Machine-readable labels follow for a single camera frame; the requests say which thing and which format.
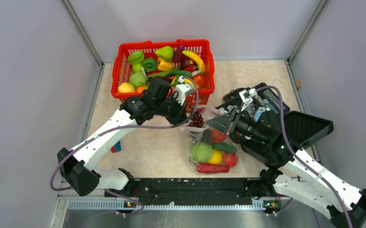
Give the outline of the orange green mango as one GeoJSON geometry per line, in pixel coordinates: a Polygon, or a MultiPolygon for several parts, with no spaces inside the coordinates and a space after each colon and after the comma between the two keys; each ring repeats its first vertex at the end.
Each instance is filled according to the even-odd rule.
{"type": "Polygon", "coordinates": [[[223,133],[221,133],[215,129],[212,129],[212,142],[213,143],[221,143],[221,142],[225,141],[225,139],[226,139],[226,136],[223,133]]]}

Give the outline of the dark purple grape bunch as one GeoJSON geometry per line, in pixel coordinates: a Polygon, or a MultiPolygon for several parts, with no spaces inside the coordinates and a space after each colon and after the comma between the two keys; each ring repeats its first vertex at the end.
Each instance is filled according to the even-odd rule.
{"type": "Polygon", "coordinates": [[[204,125],[204,119],[202,117],[202,113],[200,109],[197,109],[193,116],[191,117],[191,120],[188,123],[189,127],[196,127],[196,128],[202,128],[204,125]]]}

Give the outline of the small dark green cucumber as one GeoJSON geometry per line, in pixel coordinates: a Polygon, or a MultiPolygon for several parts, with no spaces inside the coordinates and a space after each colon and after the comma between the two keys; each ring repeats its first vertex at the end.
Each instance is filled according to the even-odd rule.
{"type": "Polygon", "coordinates": [[[226,142],[214,142],[212,144],[212,148],[230,154],[234,154],[237,152],[237,149],[233,145],[226,142]]]}

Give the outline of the clear zip top bag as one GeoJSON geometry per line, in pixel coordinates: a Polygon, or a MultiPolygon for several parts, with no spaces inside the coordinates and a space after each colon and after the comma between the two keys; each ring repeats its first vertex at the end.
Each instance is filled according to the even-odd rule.
{"type": "MultiPolygon", "coordinates": [[[[201,110],[202,117],[204,119],[204,125],[203,125],[203,127],[202,128],[189,127],[188,124],[185,124],[183,127],[181,127],[181,131],[187,136],[187,138],[189,140],[189,146],[188,146],[188,153],[189,153],[188,161],[189,161],[189,163],[193,166],[193,168],[194,168],[194,170],[195,170],[196,173],[198,173],[198,174],[204,174],[204,173],[199,173],[196,170],[196,166],[200,162],[195,161],[194,159],[192,159],[191,153],[190,153],[190,147],[194,143],[198,143],[198,142],[204,142],[204,143],[207,143],[209,145],[212,145],[213,144],[213,142],[212,142],[212,129],[214,129],[214,128],[208,127],[205,124],[205,121],[206,120],[209,120],[209,119],[211,119],[211,118],[213,118],[215,116],[222,115],[222,111],[221,110],[218,110],[218,109],[215,109],[215,108],[212,108],[212,107],[207,106],[207,105],[199,105],[197,107],[197,109],[200,109],[201,110]]],[[[223,142],[233,145],[233,143],[230,142],[227,139],[227,137],[226,137],[225,141],[223,141],[223,142]]]]}

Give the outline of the red apple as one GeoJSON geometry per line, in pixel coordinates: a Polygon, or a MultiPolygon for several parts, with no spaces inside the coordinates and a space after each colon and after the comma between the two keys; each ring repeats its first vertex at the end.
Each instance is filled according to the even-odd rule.
{"type": "Polygon", "coordinates": [[[238,163],[238,160],[239,158],[235,153],[225,153],[222,156],[223,163],[230,168],[235,167],[238,163]]]}

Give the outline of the yellow apple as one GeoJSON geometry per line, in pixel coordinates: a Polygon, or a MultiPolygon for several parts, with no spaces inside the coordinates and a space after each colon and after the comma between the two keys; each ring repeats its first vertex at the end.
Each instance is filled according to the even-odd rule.
{"type": "Polygon", "coordinates": [[[223,161],[223,152],[213,150],[211,158],[207,161],[209,164],[221,164],[223,161]]]}

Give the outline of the round green cabbage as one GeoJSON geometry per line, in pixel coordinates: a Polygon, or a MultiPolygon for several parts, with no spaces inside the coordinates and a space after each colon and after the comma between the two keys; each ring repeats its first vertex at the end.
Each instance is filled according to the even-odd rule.
{"type": "Polygon", "coordinates": [[[190,147],[190,153],[195,161],[207,162],[212,157],[213,148],[207,143],[198,142],[190,147]]]}

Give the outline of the red chili pepper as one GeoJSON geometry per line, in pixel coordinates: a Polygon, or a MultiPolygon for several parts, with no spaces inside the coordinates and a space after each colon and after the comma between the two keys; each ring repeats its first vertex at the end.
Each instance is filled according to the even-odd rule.
{"type": "Polygon", "coordinates": [[[196,170],[204,174],[228,173],[230,167],[221,164],[199,163],[196,166],[196,170]]]}

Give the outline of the green pear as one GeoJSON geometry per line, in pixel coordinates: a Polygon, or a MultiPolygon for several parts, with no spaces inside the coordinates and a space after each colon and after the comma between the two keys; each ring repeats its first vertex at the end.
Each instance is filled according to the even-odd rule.
{"type": "Polygon", "coordinates": [[[164,46],[155,51],[155,54],[165,61],[172,61],[174,49],[171,46],[164,46]]]}

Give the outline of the red plastic shopping basket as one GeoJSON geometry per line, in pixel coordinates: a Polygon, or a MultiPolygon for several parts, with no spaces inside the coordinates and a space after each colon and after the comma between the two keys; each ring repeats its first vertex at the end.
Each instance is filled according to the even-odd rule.
{"type": "Polygon", "coordinates": [[[124,101],[138,95],[156,76],[175,85],[175,71],[178,70],[192,74],[199,87],[199,103],[207,104],[215,89],[215,70],[210,43],[206,39],[121,44],[113,67],[111,94],[124,101]]]}

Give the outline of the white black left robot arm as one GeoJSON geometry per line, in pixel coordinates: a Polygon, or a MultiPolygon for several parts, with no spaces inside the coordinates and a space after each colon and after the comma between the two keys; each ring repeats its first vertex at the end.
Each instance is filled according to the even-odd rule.
{"type": "Polygon", "coordinates": [[[72,149],[62,148],[57,153],[59,172],[77,195],[83,197],[98,188],[115,189],[122,196],[129,196],[134,184],[123,171],[110,174],[109,180],[101,180],[98,162],[124,136],[137,128],[146,128],[144,122],[154,116],[162,116],[169,126],[155,129],[171,129],[188,122],[186,98],[198,94],[198,88],[187,76],[178,78],[178,85],[170,93],[171,84],[165,79],[154,79],[140,95],[127,98],[110,119],[96,132],[72,149]]]}

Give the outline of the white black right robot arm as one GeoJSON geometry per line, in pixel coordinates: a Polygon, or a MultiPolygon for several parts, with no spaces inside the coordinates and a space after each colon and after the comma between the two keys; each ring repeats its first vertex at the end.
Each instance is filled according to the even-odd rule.
{"type": "Polygon", "coordinates": [[[260,145],[253,156],[265,162],[260,190],[293,198],[326,216],[337,228],[360,228],[366,220],[366,189],[354,187],[331,173],[287,137],[283,114],[263,112],[258,120],[236,111],[206,121],[231,136],[240,133],[260,145]]]}

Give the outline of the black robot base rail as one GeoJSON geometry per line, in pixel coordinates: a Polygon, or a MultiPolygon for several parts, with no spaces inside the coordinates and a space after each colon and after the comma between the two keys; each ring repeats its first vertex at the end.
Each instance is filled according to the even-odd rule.
{"type": "Polygon", "coordinates": [[[141,178],[130,180],[122,190],[109,189],[104,196],[127,197],[124,208],[143,204],[188,209],[255,207],[266,214],[288,206],[282,196],[258,178],[141,178]]]}

